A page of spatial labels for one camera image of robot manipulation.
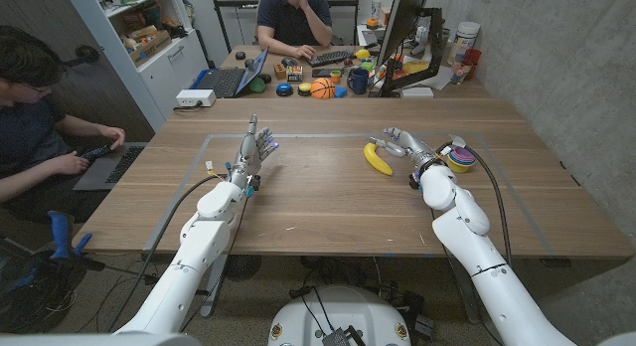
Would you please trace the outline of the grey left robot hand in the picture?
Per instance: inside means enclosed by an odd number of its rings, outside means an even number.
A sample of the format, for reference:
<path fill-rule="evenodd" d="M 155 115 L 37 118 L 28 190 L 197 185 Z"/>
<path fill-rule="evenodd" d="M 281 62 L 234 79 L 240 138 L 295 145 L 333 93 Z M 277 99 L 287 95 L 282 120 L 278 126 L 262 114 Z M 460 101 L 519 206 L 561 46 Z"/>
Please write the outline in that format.
<path fill-rule="evenodd" d="M 247 131 L 239 146 L 235 163 L 230 169 L 227 182 L 231 182 L 242 189 L 251 185 L 260 170 L 261 163 L 279 147 L 268 127 L 257 130 L 257 115 L 253 114 L 249 120 Z"/>

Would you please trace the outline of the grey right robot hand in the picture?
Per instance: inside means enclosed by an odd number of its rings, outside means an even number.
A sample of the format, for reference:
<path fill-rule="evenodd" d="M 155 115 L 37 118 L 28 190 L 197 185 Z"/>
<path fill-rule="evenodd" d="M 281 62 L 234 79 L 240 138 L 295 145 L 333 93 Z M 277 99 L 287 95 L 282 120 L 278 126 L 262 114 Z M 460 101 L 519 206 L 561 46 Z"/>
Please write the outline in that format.
<path fill-rule="evenodd" d="M 391 141 L 370 137 L 369 141 L 377 147 L 382 147 L 394 157 L 409 157 L 417 169 L 425 168 L 425 164 L 433 162 L 439 155 L 428 145 L 413 137 L 409 132 L 396 127 L 389 127 L 385 134 Z"/>

